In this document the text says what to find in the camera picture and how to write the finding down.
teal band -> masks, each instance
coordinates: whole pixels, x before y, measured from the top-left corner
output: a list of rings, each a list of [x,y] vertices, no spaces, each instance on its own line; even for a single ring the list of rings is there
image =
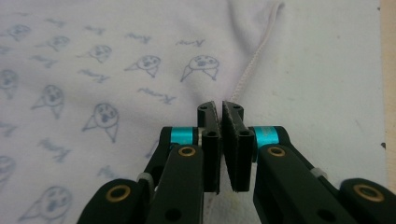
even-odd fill
[[[273,126],[256,126],[253,129],[256,133],[257,149],[264,145],[279,144],[279,137]]]
[[[192,127],[172,127],[171,143],[192,145]]]

brass grommet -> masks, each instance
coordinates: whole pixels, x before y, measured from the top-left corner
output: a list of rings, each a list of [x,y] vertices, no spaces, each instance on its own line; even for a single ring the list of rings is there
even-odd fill
[[[365,184],[358,184],[353,186],[355,192],[362,198],[374,202],[380,203],[385,200],[384,194],[382,194],[378,189]]]
[[[116,190],[123,190],[123,193],[120,195],[114,195],[113,193]],[[131,188],[126,185],[117,185],[110,189],[106,194],[106,199],[111,203],[118,203],[124,199],[126,199],[131,194]]]
[[[285,150],[280,147],[269,147],[268,153],[275,157],[284,157],[286,155]]]
[[[190,157],[195,155],[195,148],[193,147],[183,147],[181,149],[178,150],[178,154],[180,156],[184,156],[184,157]]]

white fabric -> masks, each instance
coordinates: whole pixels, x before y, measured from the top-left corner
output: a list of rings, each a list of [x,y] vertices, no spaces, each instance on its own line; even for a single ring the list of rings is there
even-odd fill
[[[278,6],[2,1],[0,223],[76,223],[103,184],[136,179],[163,126],[241,95]]]

cartoon dog print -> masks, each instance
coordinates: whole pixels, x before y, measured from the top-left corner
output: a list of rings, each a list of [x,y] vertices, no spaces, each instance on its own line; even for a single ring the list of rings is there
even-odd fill
[[[44,88],[40,98],[35,102],[31,109],[47,106],[52,110],[56,119],[61,116],[64,108],[64,93],[54,85],[48,85]]]
[[[78,56],[79,58],[94,58],[99,63],[104,63],[111,55],[111,47],[106,45],[96,45],[87,53]]]
[[[51,187],[20,217],[19,222],[41,218],[47,224],[62,224],[72,204],[72,194],[62,187]]]
[[[0,156],[0,192],[15,170],[15,161],[7,156]]]
[[[12,99],[18,87],[18,75],[12,70],[3,70],[0,73],[0,90],[3,90],[8,100]]]
[[[155,77],[160,62],[161,59],[159,57],[147,55],[140,58],[136,63],[132,64],[131,66],[125,68],[124,71],[141,69],[145,70],[152,77]]]
[[[117,130],[119,128],[119,112],[109,104],[99,104],[93,110],[93,115],[82,129],[83,132],[93,129],[105,129],[113,143],[116,142]]]
[[[70,39],[64,35],[56,35],[53,38],[47,40],[45,44],[36,45],[36,47],[50,47],[55,51],[59,52],[70,43]]]
[[[31,29],[25,25],[14,25],[7,29],[6,34],[1,34],[0,36],[12,36],[16,41],[21,41],[26,36],[31,33]]]
[[[219,61],[213,57],[200,55],[191,59],[189,65],[184,69],[183,76],[180,82],[183,82],[186,77],[195,72],[202,72],[212,77],[213,80],[216,80],[216,74],[218,73]]]

black plastic part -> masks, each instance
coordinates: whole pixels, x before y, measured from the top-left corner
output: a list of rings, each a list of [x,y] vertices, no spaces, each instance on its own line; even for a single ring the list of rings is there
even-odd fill
[[[194,154],[182,156],[183,147]],[[146,224],[202,223],[204,153],[198,146],[175,146],[169,154]]]
[[[280,148],[269,153],[270,147]],[[284,156],[275,155],[284,151]],[[293,150],[260,149],[253,202],[262,223],[357,223]]]
[[[221,134],[214,102],[198,106],[198,128],[202,131],[202,150],[205,156],[205,192],[219,193]]]
[[[106,195],[117,186],[127,186],[130,193],[119,202],[111,202]],[[142,185],[126,179],[116,179],[104,184],[85,206],[78,224],[144,223],[146,206],[143,188]],[[111,192],[116,194],[115,197],[120,196],[117,194],[126,193],[123,189],[112,190]]]
[[[396,223],[396,196],[369,180],[355,178],[341,184],[341,203],[359,223]]]
[[[171,146],[171,132],[172,127],[163,127],[158,146],[145,169],[145,173],[152,175],[154,186],[158,186],[161,175],[163,174],[163,168],[168,160],[169,148]]]
[[[243,119],[244,108],[241,105],[223,102],[223,150],[234,191],[249,191],[253,148],[256,144],[254,132],[245,127]]]
[[[305,165],[306,169],[312,170],[315,168],[311,162],[309,162],[297,148],[291,143],[289,134],[285,128],[281,126],[274,126],[277,132],[277,136],[279,137],[279,144],[285,147],[288,147],[294,155]],[[334,196],[338,196],[338,189],[336,189],[325,177],[318,177],[318,181]]]

